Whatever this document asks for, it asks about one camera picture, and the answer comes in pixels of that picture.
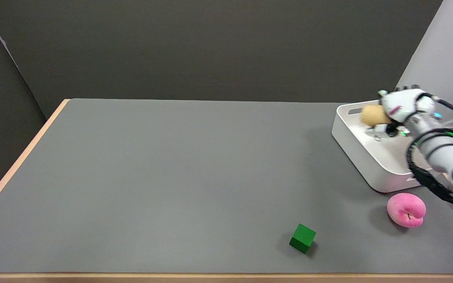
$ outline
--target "white tray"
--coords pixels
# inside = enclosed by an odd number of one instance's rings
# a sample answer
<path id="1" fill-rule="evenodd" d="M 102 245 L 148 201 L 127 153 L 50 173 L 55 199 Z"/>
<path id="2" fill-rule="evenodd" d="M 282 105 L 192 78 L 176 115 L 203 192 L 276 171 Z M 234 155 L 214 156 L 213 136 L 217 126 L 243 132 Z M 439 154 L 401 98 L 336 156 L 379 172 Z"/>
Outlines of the white tray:
<path id="1" fill-rule="evenodd" d="M 367 183 L 379 192 L 393 192 L 420 186 L 408 169 L 405 152 L 411 138 L 398 135 L 376 141 L 365 134 L 368 128 L 361 123 L 361 109 L 378 100 L 345 104 L 337 108 L 333 123 L 333 138 L 342 147 Z M 419 151 L 414 151 L 414 161 L 430 170 Z"/>

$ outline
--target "wooden table edge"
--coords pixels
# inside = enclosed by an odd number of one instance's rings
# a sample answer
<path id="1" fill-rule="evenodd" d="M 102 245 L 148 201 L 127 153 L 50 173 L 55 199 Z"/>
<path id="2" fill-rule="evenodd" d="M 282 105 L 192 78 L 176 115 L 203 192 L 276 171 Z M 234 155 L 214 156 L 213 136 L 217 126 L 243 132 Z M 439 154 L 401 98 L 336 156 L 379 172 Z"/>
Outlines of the wooden table edge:
<path id="1" fill-rule="evenodd" d="M 34 136 L 29 145 L 13 163 L 8 172 L 0 181 L 0 193 L 8 181 L 13 177 L 20 165 L 29 156 L 41 137 L 48 130 L 50 125 L 57 118 L 70 99 L 64 99 L 50 118 L 45 122 L 40 131 Z M 78 282 L 95 281 L 99 283 L 160 283 L 160 282 L 252 282 L 271 283 L 274 281 L 284 282 L 312 282 L 312 283 L 397 283 L 409 281 L 412 283 L 432 282 L 443 283 L 453 282 L 453 274 L 125 274 L 125 273 L 41 273 L 41 274 L 0 274 L 0 282 L 5 283 L 55 283 L 55 282 Z"/>
<path id="2" fill-rule="evenodd" d="M 8 181 L 13 177 L 13 175 L 15 174 L 15 172 L 18 170 L 18 168 L 20 167 L 20 165 L 22 165 L 22 163 L 24 162 L 24 160 L 27 158 L 27 156 L 29 156 L 29 154 L 31 153 L 31 151 L 34 149 L 34 147 L 36 146 L 36 144 L 39 142 L 39 140 L 41 139 L 41 137 L 45 134 L 45 132 L 48 130 L 48 128 L 50 127 L 50 125 L 52 125 L 52 123 L 54 122 L 54 120 L 57 118 L 57 116 L 59 115 L 59 113 L 63 110 L 63 108 L 66 106 L 66 104 L 68 103 L 70 99 L 64 99 L 61 104 L 59 104 L 59 106 L 57 107 L 57 109 L 52 113 L 52 116 L 50 116 L 50 118 L 45 122 L 45 125 L 43 125 L 43 127 L 41 127 L 40 131 L 38 131 L 38 133 L 36 134 L 36 136 L 34 136 L 34 138 L 31 140 L 31 142 L 27 145 L 26 149 L 20 154 L 20 156 L 17 158 L 17 160 L 15 161 L 15 163 L 13 163 L 13 165 L 11 165 L 10 169 L 8 170 L 8 172 L 6 172 L 5 176 L 3 176 L 3 178 L 1 179 L 0 181 L 0 193 L 3 191 L 3 189 L 5 188 L 6 184 L 8 184 Z"/>
<path id="3" fill-rule="evenodd" d="M 0 274 L 3 283 L 453 283 L 453 274 Z"/>

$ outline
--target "robotic arm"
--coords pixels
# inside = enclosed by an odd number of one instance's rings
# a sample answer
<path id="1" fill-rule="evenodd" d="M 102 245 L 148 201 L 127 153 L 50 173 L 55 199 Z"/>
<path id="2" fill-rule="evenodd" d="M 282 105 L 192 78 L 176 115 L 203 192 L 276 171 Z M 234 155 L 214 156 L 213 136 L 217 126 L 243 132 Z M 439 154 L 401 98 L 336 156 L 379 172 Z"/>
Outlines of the robotic arm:
<path id="1" fill-rule="evenodd" d="M 366 134 L 381 140 L 397 136 L 398 127 L 406 127 L 408 131 L 404 133 L 413 137 L 406 152 L 409 169 L 421 185 L 450 203 L 453 208 L 453 129 L 444 128 L 439 123 L 439 118 L 435 116 L 435 104 L 442 104 L 452 110 L 453 105 L 426 93 L 416 85 L 412 88 L 404 87 L 403 90 L 396 89 L 391 93 L 379 91 L 379 96 L 379 104 L 383 109 L 381 120 L 384 122 L 372 125 L 366 130 Z M 430 172 L 413 162 L 415 147 L 435 172 L 446 176 L 445 182 L 437 181 Z"/>

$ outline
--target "gray table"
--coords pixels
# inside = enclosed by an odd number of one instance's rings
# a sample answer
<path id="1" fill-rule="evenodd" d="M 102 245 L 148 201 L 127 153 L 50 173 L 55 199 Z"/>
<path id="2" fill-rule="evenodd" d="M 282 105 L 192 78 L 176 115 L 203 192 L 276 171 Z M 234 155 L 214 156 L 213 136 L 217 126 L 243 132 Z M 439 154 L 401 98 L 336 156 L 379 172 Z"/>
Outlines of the gray table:
<path id="1" fill-rule="evenodd" d="M 338 105 L 71 100 L 0 193 L 0 272 L 453 274 L 453 211 L 412 189 L 423 226 L 393 224 Z"/>

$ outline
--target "toy peach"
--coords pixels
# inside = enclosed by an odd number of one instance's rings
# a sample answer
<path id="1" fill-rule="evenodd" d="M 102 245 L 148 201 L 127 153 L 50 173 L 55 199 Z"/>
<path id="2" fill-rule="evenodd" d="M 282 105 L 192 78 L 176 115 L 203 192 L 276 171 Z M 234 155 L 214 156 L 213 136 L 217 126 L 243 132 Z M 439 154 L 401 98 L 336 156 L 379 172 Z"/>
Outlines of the toy peach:
<path id="1" fill-rule="evenodd" d="M 426 215 L 424 201 L 410 193 L 399 193 L 387 202 L 387 212 L 398 225 L 406 228 L 421 226 Z"/>

